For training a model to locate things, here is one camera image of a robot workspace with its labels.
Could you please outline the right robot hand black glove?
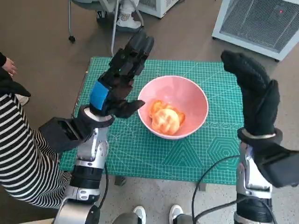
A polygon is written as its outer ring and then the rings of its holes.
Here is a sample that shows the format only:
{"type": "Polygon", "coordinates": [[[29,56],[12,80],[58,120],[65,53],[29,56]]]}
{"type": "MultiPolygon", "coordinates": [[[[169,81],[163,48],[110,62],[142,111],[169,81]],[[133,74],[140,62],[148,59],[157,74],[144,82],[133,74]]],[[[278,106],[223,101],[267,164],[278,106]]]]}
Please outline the right robot hand black glove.
{"type": "Polygon", "coordinates": [[[225,50],[221,60],[226,72],[235,75],[242,92],[244,128],[250,135],[274,135],[280,94],[278,82],[252,57],[225,50]]]}

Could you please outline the left robot hand blue tape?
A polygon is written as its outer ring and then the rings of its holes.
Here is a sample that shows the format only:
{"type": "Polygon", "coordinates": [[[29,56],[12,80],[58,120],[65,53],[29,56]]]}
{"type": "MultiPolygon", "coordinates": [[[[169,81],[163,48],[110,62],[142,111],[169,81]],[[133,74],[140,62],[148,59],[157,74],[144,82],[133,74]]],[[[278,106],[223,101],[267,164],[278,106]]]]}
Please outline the left robot hand blue tape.
{"type": "Polygon", "coordinates": [[[109,69],[98,78],[91,91],[89,107],[93,114],[129,118],[145,104],[142,100],[129,102],[126,97],[133,89],[135,76],[144,69],[153,45],[154,38],[141,29],[117,51],[109,69]]]}

